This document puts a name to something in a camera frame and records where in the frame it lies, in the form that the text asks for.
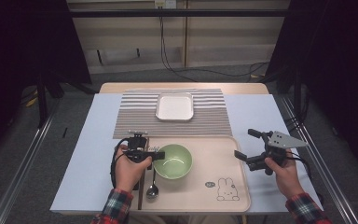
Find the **table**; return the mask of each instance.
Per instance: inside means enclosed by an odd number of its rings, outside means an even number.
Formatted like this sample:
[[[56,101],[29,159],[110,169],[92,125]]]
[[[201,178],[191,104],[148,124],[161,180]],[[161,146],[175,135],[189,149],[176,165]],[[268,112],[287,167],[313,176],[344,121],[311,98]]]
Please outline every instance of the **table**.
[[[72,215],[95,214],[102,210],[107,193],[111,188],[108,172],[111,154],[113,154],[112,149],[118,139],[112,139],[110,129],[111,124],[116,123],[121,92],[127,89],[158,88],[220,88],[225,97],[233,137],[238,141],[241,150],[248,156],[259,155],[263,152],[264,142],[247,135],[247,129],[287,133],[278,107],[263,84],[107,83],[102,86],[101,93],[94,97],[65,177],[50,208],[51,211]],[[85,161],[94,165],[85,167]],[[321,206],[304,166],[298,162],[297,169],[304,190]],[[246,214],[287,212],[284,207],[286,199],[278,191],[274,176],[267,176],[263,171],[250,172],[246,165],[244,165],[244,170],[252,201]],[[144,214],[145,211],[136,211],[136,213]]]

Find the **metal frame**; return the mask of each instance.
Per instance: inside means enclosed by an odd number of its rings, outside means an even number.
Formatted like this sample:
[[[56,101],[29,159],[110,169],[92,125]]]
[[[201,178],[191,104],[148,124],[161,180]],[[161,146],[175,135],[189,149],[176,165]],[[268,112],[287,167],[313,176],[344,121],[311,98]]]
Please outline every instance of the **metal frame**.
[[[291,117],[294,117],[295,108],[292,102],[288,99],[288,97],[283,97],[282,102],[287,113]],[[297,126],[296,130],[300,135],[301,139],[310,144],[307,147],[307,151],[309,152],[310,157],[324,182],[324,185],[329,191],[334,203],[336,204],[338,212],[341,214],[345,223],[358,223],[358,219],[354,214],[353,209],[351,208],[350,202],[348,201],[344,193],[341,191],[341,188],[339,187],[336,179],[330,173],[330,170],[328,169],[326,163],[324,162],[324,159],[322,158],[322,155],[319,153],[318,148],[310,137],[310,134],[308,133],[306,127],[304,125],[300,125],[298,122],[296,122],[295,125]]]
[[[73,18],[102,17],[286,17],[286,9],[71,9]]]
[[[36,131],[34,140],[28,148],[24,159],[21,162],[17,173],[14,175],[13,179],[10,182],[4,196],[0,200],[0,224],[6,222],[7,217],[10,213],[11,208],[13,207],[14,202],[16,202],[17,196],[21,191],[23,182],[25,181],[26,176],[31,169],[31,166],[34,162],[34,159],[39,151],[40,146],[45,139],[48,129],[53,119],[53,115],[56,113],[57,108],[59,107],[61,99],[56,100],[54,105],[51,108],[50,116],[44,123],[44,125]]]

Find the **red plaid shirt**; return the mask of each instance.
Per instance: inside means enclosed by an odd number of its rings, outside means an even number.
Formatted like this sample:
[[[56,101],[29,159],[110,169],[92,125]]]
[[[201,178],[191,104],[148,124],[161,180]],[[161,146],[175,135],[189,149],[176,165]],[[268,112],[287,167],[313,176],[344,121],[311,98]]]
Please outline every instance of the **red plaid shirt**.
[[[296,223],[332,224],[308,193],[298,194],[287,200],[286,208]]]
[[[127,214],[133,196],[121,189],[112,189],[101,214],[91,224],[119,224],[128,222]]]
[[[101,214],[91,224],[121,224],[128,222],[133,196],[121,189],[112,189]],[[308,193],[294,196],[286,207],[296,223],[332,224]]]

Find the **silver spoon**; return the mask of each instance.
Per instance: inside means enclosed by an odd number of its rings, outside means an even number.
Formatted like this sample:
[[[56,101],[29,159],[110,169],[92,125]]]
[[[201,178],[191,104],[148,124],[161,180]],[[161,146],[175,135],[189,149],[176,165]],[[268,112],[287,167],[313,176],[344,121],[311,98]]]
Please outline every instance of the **silver spoon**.
[[[155,199],[158,196],[158,187],[156,186],[156,169],[153,167],[153,184],[146,192],[146,198]]]

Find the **tray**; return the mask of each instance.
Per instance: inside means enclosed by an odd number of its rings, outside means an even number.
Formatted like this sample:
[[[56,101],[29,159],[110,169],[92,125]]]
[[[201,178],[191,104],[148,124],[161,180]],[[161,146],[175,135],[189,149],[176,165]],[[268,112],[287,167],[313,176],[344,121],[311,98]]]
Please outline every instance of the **tray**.
[[[159,195],[154,200],[145,197],[152,184],[153,170],[146,170],[142,209],[138,210],[139,191],[132,195],[131,212],[162,215],[240,214],[249,209],[251,200],[243,163],[234,157],[239,150],[230,136],[149,137],[150,147],[180,144],[193,158],[190,172],[179,179],[156,175]]]
[[[158,96],[156,116],[161,120],[187,121],[193,118],[193,96],[187,92],[163,92]]]

